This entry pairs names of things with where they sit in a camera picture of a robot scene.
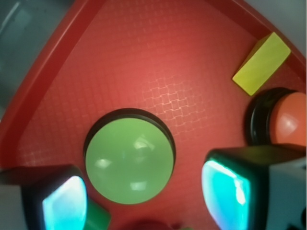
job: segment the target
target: green block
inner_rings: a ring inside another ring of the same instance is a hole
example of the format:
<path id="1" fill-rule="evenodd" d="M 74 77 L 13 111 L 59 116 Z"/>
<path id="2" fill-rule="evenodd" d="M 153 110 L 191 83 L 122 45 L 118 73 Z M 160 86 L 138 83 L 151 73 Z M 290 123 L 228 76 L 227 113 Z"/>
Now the green block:
<path id="1" fill-rule="evenodd" d="M 87 216 L 84 230 L 107 230 L 111 221 L 111 215 L 88 198 Z"/>
<path id="2" fill-rule="evenodd" d="M 272 33 L 256 43 L 232 79 L 252 96 L 290 53 L 291 50 L 282 39 L 276 33 Z"/>

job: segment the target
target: black ring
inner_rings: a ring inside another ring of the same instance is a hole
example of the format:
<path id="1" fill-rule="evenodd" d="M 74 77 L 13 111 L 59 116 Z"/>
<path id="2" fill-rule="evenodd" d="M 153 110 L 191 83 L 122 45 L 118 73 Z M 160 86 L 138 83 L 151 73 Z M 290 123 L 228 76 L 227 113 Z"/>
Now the black ring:
<path id="1" fill-rule="evenodd" d="M 286 88 L 273 88 L 262 92 L 250 103 L 245 116 L 245 137 L 249 145 L 271 144 L 270 117 L 277 102 L 295 92 Z"/>

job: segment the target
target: green button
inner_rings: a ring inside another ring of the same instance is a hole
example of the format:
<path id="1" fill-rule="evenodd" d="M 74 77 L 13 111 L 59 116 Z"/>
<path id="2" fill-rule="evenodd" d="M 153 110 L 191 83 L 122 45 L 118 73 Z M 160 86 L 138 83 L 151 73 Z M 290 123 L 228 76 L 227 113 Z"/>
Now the green button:
<path id="1" fill-rule="evenodd" d="M 166 186 L 174 167 L 170 141 L 155 125 L 121 118 L 103 126 L 90 141 L 86 171 L 95 189 L 121 204 L 147 201 Z"/>

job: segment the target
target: textured red surface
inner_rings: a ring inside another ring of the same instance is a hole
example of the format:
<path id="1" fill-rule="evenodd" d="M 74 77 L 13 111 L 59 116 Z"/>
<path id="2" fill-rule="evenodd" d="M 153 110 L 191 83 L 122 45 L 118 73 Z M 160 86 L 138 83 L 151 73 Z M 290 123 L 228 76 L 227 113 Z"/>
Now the textured red surface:
<path id="1" fill-rule="evenodd" d="M 119 108 L 147 110 L 171 130 L 174 173 L 152 200 L 114 204 L 86 184 L 112 215 L 110 229 L 153 219 L 216 229 L 203 201 L 201 167 L 212 148 L 245 145 L 251 98 L 232 77 L 256 38 L 203 0 L 108 0 L 81 36 L 28 123 L 16 165 L 73 163 L 83 172 L 83 143 L 94 122 Z M 261 88 L 306 91 L 284 64 Z"/>

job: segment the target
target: red tray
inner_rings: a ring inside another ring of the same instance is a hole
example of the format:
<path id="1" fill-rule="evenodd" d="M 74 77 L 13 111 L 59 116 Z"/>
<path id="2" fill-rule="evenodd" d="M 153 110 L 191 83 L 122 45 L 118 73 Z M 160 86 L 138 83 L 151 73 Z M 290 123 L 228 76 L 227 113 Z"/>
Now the red tray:
<path id="1" fill-rule="evenodd" d="M 30 69 L 0 123 L 0 166 L 73 163 L 84 172 L 92 124 L 119 108 L 161 118 L 177 159 L 152 200 L 115 204 L 85 176 L 89 195 L 112 215 L 110 229 L 152 219 L 174 227 L 216 229 L 201 191 L 212 148 L 243 146 L 251 100 L 232 76 L 271 31 L 291 56 L 261 90 L 306 92 L 306 59 L 242 0 L 76 0 Z"/>

